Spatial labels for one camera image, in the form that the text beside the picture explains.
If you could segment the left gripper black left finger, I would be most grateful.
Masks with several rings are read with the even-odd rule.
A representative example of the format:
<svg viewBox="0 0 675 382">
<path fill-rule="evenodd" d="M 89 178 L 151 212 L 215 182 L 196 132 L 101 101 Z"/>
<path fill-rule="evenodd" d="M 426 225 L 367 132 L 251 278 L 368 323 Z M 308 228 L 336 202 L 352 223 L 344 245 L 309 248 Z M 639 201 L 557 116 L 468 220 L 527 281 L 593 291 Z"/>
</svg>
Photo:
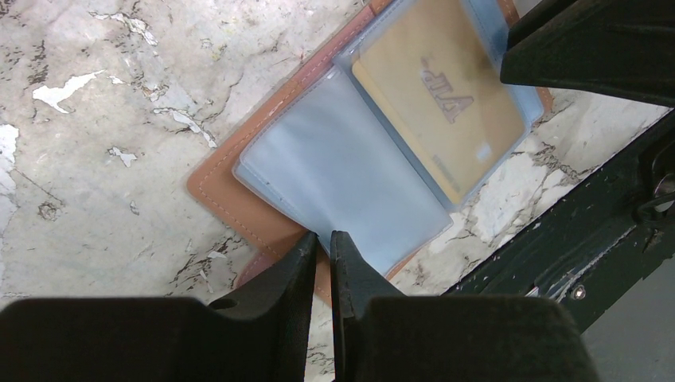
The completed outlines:
<svg viewBox="0 0 675 382">
<path fill-rule="evenodd" d="M 301 381 L 318 239 L 195 298 L 30 298 L 1 312 L 4 381 Z"/>
</svg>

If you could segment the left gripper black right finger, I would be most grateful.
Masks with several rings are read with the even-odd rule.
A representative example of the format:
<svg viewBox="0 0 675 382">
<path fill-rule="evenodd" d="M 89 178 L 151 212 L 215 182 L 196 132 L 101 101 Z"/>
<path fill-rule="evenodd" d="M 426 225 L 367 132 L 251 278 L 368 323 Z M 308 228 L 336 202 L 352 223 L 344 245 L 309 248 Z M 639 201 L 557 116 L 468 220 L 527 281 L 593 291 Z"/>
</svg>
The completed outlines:
<svg viewBox="0 0 675 382">
<path fill-rule="evenodd" d="M 338 381 L 597 381 L 568 312 L 517 295 L 407 296 L 330 239 Z"/>
</svg>

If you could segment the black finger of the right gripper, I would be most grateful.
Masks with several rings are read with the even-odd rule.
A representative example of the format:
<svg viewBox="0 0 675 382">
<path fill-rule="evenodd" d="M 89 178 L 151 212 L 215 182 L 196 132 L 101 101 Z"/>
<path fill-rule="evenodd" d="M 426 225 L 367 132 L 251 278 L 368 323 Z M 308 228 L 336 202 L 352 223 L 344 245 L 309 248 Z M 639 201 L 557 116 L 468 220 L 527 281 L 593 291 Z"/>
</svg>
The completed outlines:
<svg viewBox="0 0 675 382">
<path fill-rule="evenodd" d="M 510 29 L 504 84 L 674 106 L 672 1 L 541 1 Z"/>
</svg>

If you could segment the brown leather card holder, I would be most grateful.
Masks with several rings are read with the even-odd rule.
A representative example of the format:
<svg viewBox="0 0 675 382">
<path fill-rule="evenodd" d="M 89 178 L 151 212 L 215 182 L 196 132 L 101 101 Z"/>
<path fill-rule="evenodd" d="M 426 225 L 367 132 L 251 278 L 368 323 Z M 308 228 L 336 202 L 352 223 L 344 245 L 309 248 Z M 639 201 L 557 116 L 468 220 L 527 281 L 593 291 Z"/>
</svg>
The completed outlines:
<svg viewBox="0 0 675 382">
<path fill-rule="evenodd" d="M 451 214 L 551 107 L 546 89 L 504 84 L 529 128 L 464 201 L 451 203 L 352 72 L 360 50 L 392 23 L 394 7 L 412 2 L 366 5 L 189 177 L 189 192 L 257 250 L 238 287 L 306 231 L 323 248 L 333 232 L 348 232 L 366 262 L 392 278 L 452 225 Z M 458 2 L 500 80 L 515 4 Z"/>
</svg>

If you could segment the gold VIP card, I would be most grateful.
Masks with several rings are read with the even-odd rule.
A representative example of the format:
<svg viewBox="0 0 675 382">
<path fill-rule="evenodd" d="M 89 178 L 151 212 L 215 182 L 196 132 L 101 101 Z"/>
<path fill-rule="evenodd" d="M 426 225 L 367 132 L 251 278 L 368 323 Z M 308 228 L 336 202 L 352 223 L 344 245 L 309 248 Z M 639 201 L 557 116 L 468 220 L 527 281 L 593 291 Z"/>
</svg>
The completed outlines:
<svg viewBox="0 0 675 382">
<path fill-rule="evenodd" d="M 352 72 L 453 204 L 464 201 L 526 134 L 458 1 L 395 6 Z"/>
</svg>

